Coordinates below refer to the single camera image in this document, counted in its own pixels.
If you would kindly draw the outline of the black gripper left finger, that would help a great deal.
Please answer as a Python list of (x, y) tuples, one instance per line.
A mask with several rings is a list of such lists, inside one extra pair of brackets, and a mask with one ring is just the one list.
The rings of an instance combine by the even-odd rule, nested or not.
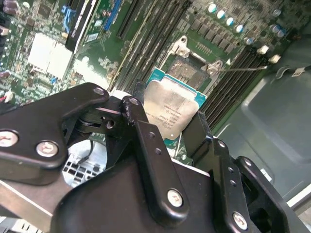
[(0, 177), (18, 183), (55, 182), (68, 158), (68, 147), (87, 134), (114, 137), (119, 159), (135, 156), (146, 203), (156, 221), (183, 221), (190, 205), (158, 127), (149, 123), (134, 97), (111, 99), (85, 83), (0, 116)]

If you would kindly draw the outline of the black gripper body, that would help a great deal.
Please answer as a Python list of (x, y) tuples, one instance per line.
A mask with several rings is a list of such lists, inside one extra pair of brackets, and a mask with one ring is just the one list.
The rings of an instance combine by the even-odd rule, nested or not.
[(212, 180), (178, 161), (174, 167), (190, 201), (188, 218), (167, 228), (151, 216), (134, 158), (97, 175), (67, 193), (52, 217), (54, 233), (226, 233), (214, 213)]

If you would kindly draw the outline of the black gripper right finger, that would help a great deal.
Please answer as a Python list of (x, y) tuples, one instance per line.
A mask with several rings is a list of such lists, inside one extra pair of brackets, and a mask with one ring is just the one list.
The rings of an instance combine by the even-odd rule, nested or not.
[(304, 233), (306, 226), (252, 160), (234, 159), (197, 112), (183, 130), (196, 168), (212, 179), (213, 223), (219, 233)]

